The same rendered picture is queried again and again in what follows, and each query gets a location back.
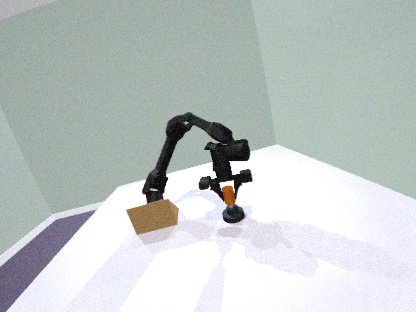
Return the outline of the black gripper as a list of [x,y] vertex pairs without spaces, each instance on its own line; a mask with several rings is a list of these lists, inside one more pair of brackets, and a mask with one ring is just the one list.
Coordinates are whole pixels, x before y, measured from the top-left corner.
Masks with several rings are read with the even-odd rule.
[[235,200],[237,200],[240,186],[243,186],[243,183],[253,182],[253,176],[250,169],[240,170],[240,174],[233,175],[229,160],[220,164],[213,163],[213,166],[216,178],[211,179],[211,176],[201,177],[198,183],[199,190],[207,190],[210,187],[210,191],[214,191],[223,202],[225,201],[220,183],[234,181]]

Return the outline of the orange cone-shaped knob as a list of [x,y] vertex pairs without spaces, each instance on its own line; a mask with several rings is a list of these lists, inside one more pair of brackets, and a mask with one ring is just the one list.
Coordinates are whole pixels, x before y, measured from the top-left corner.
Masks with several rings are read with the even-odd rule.
[[222,188],[222,193],[223,193],[225,205],[232,206],[236,203],[233,186],[230,186],[230,185],[224,186]]

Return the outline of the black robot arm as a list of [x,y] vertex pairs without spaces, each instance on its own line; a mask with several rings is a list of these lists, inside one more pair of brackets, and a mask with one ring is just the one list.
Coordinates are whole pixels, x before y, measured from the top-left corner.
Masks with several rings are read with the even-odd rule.
[[[185,124],[183,122],[188,122]],[[177,141],[179,141],[195,125],[214,140],[220,143],[208,142],[204,150],[210,150],[214,164],[224,163],[226,161],[248,161],[250,159],[250,147],[248,140],[234,140],[232,131],[221,123],[208,122],[191,112],[182,115],[176,115],[169,119],[166,126],[166,140],[161,150],[160,156],[154,170],[149,174],[141,190],[146,195],[146,203],[151,203],[164,199],[165,186],[168,181],[166,170],[174,152]],[[223,145],[227,144],[227,145]],[[214,166],[212,163],[212,168]],[[150,190],[152,189],[152,190]],[[158,190],[158,191],[153,191]]]

